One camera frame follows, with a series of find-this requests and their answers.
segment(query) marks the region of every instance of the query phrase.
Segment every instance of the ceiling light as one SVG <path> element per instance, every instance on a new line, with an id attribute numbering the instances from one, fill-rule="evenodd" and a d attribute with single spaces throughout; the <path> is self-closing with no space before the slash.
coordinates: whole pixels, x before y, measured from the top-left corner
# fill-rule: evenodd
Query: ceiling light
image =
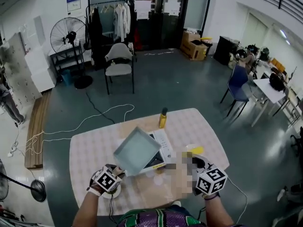
<path id="1" fill-rule="evenodd" d="M 284 33 L 284 31 L 282 29 L 280 29 L 281 35 L 286 39 L 286 34 Z"/>

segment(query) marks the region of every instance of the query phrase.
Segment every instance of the black stand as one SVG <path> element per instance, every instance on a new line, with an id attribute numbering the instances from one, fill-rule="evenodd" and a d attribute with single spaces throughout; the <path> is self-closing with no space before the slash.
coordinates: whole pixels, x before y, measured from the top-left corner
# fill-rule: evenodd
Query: black stand
<path id="1" fill-rule="evenodd" d="M 72 48 L 74 50 L 74 56 L 75 56 L 75 59 L 76 59 L 76 63 L 77 63 L 77 66 L 78 66 L 78 70 L 81 71 L 80 69 L 80 65 L 79 65 L 79 62 L 78 62 L 78 56 L 77 56 L 77 53 L 76 53 L 76 49 L 75 49 L 75 44 L 74 44 L 74 40 L 76 38 L 76 33 L 75 32 L 70 32 L 67 36 L 66 36 L 66 39 L 68 39 L 68 42 L 71 43 L 72 45 Z M 84 70 L 83 69 L 83 73 L 81 73 L 80 77 L 78 79 L 76 79 L 75 83 L 74 83 L 74 86 L 75 88 L 77 89 L 84 89 L 84 88 L 87 88 L 90 84 L 92 84 L 93 82 L 93 78 L 90 77 L 90 76 L 86 76 L 84 75 Z"/>
<path id="2" fill-rule="evenodd" d="M 39 180 L 34 180 L 32 182 L 32 184 L 29 186 L 26 186 L 22 183 L 19 183 L 17 181 L 15 181 L 14 179 L 11 179 L 10 177 L 0 173 L 0 177 L 3 177 L 13 183 L 16 183 L 22 187 L 25 187 L 27 189 L 30 189 L 31 193 L 32 193 L 32 196 L 33 198 L 38 201 L 38 202 L 44 202 L 44 200 L 46 199 L 46 191 L 45 191 L 45 186 L 44 186 L 44 183 L 39 181 Z"/>

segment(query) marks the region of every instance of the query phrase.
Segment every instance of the paper notice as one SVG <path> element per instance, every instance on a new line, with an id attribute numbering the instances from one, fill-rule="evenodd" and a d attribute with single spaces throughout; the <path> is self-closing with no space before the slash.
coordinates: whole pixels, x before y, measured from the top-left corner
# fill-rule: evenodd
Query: paper notice
<path id="1" fill-rule="evenodd" d="M 151 0 L 135 0 L 134 1 L 135 11 L 151 11 L 152 1 Z"/>
<path id="2" fill-rule="evenodd" d="M 170 16 L 179 16 L 180 4 L 178 0 L 168 0 L 164 4 L 164 13 L 168 13 Z"/>
<path id="3" fill-rule="evenodd" d="M 137 11 L 137 20 L 138 19 L 149 19 L 148 15 L 149 15 L 148 11 L 139 10 L 139 11 Z"/>

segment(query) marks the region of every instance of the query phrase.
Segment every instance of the blue chair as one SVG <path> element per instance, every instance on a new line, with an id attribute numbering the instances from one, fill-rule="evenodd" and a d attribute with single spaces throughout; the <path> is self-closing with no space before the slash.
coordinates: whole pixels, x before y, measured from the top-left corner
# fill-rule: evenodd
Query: blue chair
<path id="1" fill-rule="evenodd" d="M 248 77 L 247 77 L 246 69 L 242 66 L 239 66 L 239 65 L 235 66 L 234 69 L 232 70 L 231 78 L 229 79 L 229 81 L 227 83 L 227 87 L 228 87 L 227 91 L 224 94 L 224 96 L 223 96 L 223 98 L 220 102 L 220 103 L 223 102 L 224 98 L 226 97 L 226 94 L 228 93 L 228 91 L 230 91 L 234 101 L 232 103 L 232 107 L 230 108 L 230 110 L 227 114 L 227 117 L 231 113 L 232 108 L 235 106 L 237 101 L 245 102 L 245 104 L 242 107 L 241 112 L 239 113 L 238 117 L 240 116 L 240 114 L 242 113 L 245 105 L 249 101 L 249 99 L 245 95 L 245 92 L 242 90 L 243 84 L 245 84 L 247 81 L 248 81 Z"/>

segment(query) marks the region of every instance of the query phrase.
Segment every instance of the electric fan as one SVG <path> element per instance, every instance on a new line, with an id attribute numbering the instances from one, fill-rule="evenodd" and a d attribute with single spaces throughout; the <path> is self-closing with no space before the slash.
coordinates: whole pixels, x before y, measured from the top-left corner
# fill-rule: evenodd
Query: electric fan
<path id="1" fill-rule="evenodd" d="M 43 182 L 35 179 L 29 187 L 29 186 L 26 186 L 22 183 L 15 181 L 14 179 L 11 179 L 10 177 L 6 176 L 6 171 L 4 169 L 4 165 L 3 165 L 2 161 L 0 160 L 0 200 L 4 200 L 9 193 L 8 181 L 14 182 L 20 186 L 30 189 L 33 198 L 38 202 L 43 202 L 46 199 L 46 191 L 45 191 L 45 186 L 44 186 Z"/>
<path id="2" fill-rule="evenodd" d="M 85 24 L 75 17 L 66 17 L 58 21 L 51 31 L 51 45 L 56 53 L 60 53 L 63 58 L 74 57 L 80 72 L 80 77 L 75 81 L 74 85 L 77 89 L 88 87 L 93 79 L 84 74 L 85 69 L 81 71 L 78 62 L 78 56 L 84 52 L 83 45 L 85 44 Z M 76 52 L 76 47 L 80 46 L 79 53 Z"/>

